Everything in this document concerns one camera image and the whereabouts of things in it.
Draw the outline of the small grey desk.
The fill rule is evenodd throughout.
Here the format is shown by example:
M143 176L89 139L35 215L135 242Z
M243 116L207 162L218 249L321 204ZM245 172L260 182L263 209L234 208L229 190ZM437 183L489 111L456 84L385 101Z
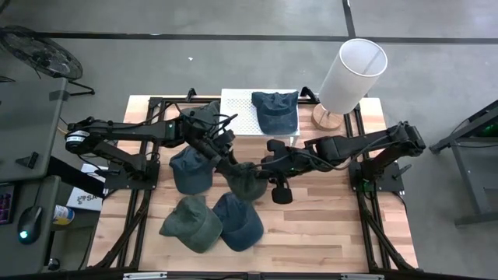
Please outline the small grey desk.
M0 277L36 274L42 270L60 183L60 177L52 176L15 186L12 222L0 225ZM19 241L17 224L22 212L31 206L42 208L40 234L33 243L23 244Z

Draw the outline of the black computer with green lights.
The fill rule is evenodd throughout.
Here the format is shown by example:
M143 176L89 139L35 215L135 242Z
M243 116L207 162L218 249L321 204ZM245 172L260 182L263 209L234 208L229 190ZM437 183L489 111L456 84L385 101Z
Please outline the black computer with green lights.
M498 121L483 128L476 135L480 138L498 138Z

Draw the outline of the white shade wooden base lamp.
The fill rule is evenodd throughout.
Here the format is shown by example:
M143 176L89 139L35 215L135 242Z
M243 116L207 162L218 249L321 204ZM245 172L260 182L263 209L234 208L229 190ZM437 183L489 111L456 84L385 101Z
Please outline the white shade wooden base lamp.
M312 112L313 125L334 131L365 97L388 66L384 49L366 39L342 44L318 91L319 104Z

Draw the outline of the dark blue cloth garment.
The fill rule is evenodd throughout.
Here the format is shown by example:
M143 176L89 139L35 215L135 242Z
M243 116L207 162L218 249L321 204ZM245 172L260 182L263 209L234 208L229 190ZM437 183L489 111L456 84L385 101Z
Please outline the dark blue cloth garment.
M166 96L130 96L124 122L138 123L160 109L151 98ZM360 101L366 133L384 130L384 116L378 98ZM262 137L237 136L234 152L239 162L259 163L268 154ZM264 236L253 247L236 252L222 240L206 253L197 254L179 239L159 234L164 219L183 195L174 186L170 157L185 145L174 149L159 148L161 170L158 185L152 191L142 241L140 271L258 271L258 272L366 272L368 264L363 244L356 194L349 185L349 173L313 172L289 180L293 203L277 205L271 198L271 186L255 202L264 224ZM88 265L101 261L125 227L132 192L119 190L103 201ZM396 250L417 268L416 254L405 207L397 195L381 192L377 196L384 232Z

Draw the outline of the dark green baseball cap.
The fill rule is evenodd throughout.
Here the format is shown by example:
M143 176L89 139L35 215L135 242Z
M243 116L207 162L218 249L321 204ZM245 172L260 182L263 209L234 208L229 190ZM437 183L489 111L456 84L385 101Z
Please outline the dark green baseball cap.
M183 109L181 113L188 117L194 128L213 131L219 126L219 108L219 101L212 101L204 106Z
M268 180L256 177L259 169L254 163L238 163L233 168L233 172L223 174L223 177L232 193L239 199L255 201L266 192Z
M198 254L208 251L220 238L223 224L210 209L204 196L186 196L179 200L174 210L160 227L162 236L176 237Z

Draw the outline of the large grey desk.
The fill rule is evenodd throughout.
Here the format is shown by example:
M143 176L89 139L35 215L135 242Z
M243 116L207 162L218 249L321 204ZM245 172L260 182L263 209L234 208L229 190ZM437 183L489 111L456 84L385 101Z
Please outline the large grey desk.
M0 183L45 176L66 87L66 79L0 83ZM40 154L33 170L15 163L31 152Z

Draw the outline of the white perforated metal shelf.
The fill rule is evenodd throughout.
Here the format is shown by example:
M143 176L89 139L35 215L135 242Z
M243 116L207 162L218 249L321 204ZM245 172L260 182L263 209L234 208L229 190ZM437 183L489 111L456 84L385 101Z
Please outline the white perforated metal shelf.
M251 102L253 92L263 93L293 93L295 89L222 89L220 113L237 116L227 125L236 136L273 137L287 140L290 146L295 146L300 137L300 128L291 134L268 135L259 126L257 111Z

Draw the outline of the black keyboard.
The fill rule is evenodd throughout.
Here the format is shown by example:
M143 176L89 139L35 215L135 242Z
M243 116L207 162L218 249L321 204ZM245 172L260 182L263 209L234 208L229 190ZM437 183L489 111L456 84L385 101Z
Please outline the black keyboard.
M14 184L0 184L0 225L12 222L16 187Z

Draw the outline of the grey metal stand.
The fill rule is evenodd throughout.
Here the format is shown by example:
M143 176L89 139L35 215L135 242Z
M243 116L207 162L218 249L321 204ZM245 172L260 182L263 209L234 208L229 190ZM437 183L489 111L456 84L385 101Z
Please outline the grey metal stand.
M490 191L498 194L498 138L476 135L497 121L498 100L495 100L465 118L447 137L430 146L433 154L451 149L474 211L456 219L456 226L498 222L498 206L492 206L488 199Z

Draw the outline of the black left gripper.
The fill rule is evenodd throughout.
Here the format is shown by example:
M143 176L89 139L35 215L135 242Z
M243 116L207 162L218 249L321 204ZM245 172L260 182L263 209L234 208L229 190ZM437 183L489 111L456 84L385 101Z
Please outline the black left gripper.
M218 164L216 172L223 176L232 175L234 171L241 171L243 166L237 161L232 151L233 143L219 147L214 140L218 135L209 133L191 133L186 135L186 143L196 149L206 159Z

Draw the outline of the black floor fan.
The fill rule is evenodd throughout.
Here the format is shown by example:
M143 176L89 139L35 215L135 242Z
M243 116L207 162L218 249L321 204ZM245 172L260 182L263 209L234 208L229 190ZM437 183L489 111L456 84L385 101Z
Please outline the black floor fan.
M17 25L0 27L0 47L29 65L37 74L41 72L51 78L64 78L70 84L85 89L72 93L72 96L96 93L92 87L77 82L83 75L81 62L55 41L37 36L34 30Z

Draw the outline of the blue denim baseball cap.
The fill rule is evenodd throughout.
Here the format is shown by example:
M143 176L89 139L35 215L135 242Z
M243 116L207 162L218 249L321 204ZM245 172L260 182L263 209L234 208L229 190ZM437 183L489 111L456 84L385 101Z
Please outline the blue denim baseball cap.
M253 92L258 124L267 135L290 135L298 128L297 91L292 93Z
M200 194L212 186L212 162L190 146L173 156L169 166L173 170L175 186L182 194Z
M249 201L232 192L221 196L212 209L223 224L221 238L226 245L241 252L254 246L264 234L263 223Z

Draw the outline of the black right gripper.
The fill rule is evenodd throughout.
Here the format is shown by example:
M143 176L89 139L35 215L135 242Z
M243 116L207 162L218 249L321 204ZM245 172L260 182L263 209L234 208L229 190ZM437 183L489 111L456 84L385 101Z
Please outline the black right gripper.
M277 139L267 141L267 150L274 157L272 170L284 177L296 177L311 171L310 153L302 149L288 150L286 143ZM293 193L286 178L272 180L272 200L279 205L293 202Z

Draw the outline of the black computer mouse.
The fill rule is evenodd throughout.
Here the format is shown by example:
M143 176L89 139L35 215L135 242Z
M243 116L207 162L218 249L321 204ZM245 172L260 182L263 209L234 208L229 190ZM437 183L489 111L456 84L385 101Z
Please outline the black computer mouse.
M21 244L32 244L40 236L43 209L40 206L26 208L17 223L17 234Z

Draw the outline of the white printed cardboard box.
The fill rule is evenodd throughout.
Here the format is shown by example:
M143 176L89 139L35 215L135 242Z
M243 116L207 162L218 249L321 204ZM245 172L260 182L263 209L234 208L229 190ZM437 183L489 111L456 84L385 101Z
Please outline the white printed cardboard box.
M95 173L95 170L96 167L88 163L84 163L81 168L82 172L104 183L105 178L98 176ZM102 204L103 204L102 198L98 198L93 194L87 193L77 187L74 187L65 206L70 208L78 208L83 210L100 212L102 209Z

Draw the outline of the silver aluminium bracket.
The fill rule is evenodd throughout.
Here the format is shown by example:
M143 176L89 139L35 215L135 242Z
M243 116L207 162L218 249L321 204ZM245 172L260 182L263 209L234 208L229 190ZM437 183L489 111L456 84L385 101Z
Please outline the silver aluminium bracket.
M383 275L348 273L340 274L340 280L385 280Z
M123 274L122 280L159 280L167 279L166 271L140 271Z

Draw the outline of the white and yellow can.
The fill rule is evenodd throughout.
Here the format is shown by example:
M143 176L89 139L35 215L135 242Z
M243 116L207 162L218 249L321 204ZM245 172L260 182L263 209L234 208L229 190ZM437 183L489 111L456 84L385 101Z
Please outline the white and yellow can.
M67 226L75 218L75 212L66 206L55 205L52 223L58 226Z

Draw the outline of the small black bracket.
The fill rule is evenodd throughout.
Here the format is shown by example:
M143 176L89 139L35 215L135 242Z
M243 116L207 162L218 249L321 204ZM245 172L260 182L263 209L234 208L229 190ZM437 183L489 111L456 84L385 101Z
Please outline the small black bracket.
M19 166L33 170L37 165L39 157L40 154L38 152L31 152L29 156L16 159L15 163Z

